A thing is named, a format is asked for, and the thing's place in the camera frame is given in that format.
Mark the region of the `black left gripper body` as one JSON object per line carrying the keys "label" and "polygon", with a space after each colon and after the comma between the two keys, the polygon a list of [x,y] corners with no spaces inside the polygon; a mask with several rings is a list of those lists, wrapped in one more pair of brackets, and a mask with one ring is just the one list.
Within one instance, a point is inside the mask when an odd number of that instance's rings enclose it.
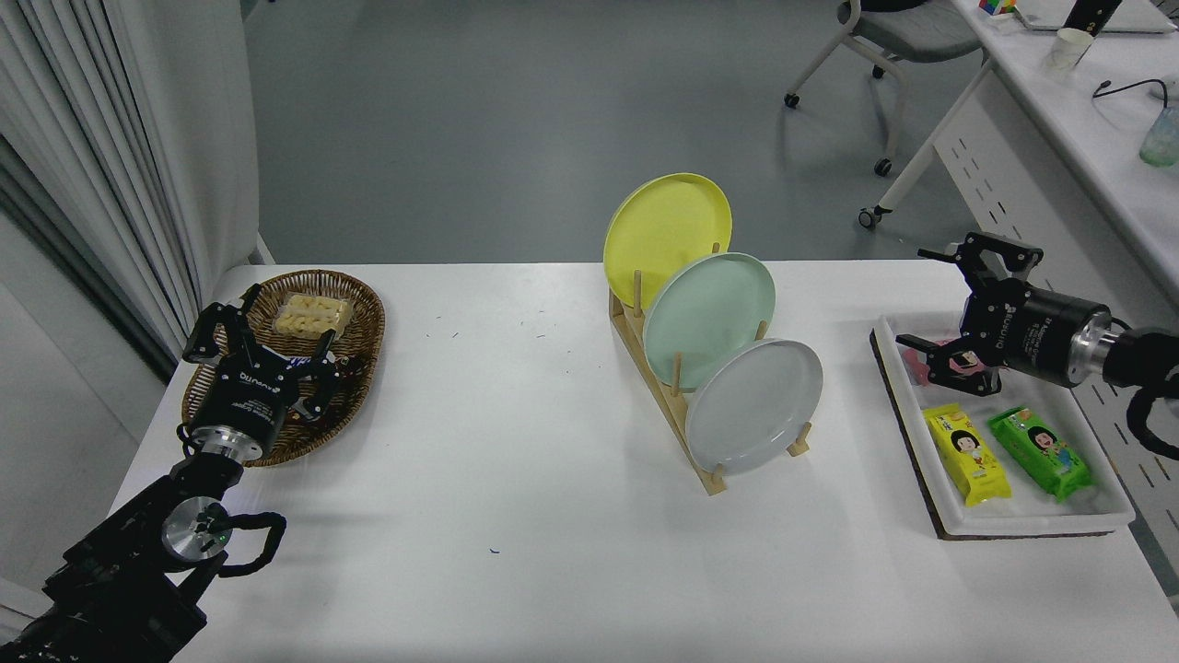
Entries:
{"label": "black left gripper body", "polygon": [[236,353],[217,366],[215,383],[191,420],[191,432],[231,429],[261,448],[272,448],[298,396],[298,378],[290,373],[290,357],[261,353],[249,360],[244,353]]}

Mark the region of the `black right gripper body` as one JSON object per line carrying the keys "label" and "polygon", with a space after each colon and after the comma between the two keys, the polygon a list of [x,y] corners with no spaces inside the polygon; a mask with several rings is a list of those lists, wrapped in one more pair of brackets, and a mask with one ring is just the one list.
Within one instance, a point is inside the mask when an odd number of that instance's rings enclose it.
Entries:
{"label": "black right gripper body", "polygon": [[1086,378],[1078,337],[1093,327],[1095,303],[1001,280],[974,289],[960,332],[984,365],[1076,386]]}

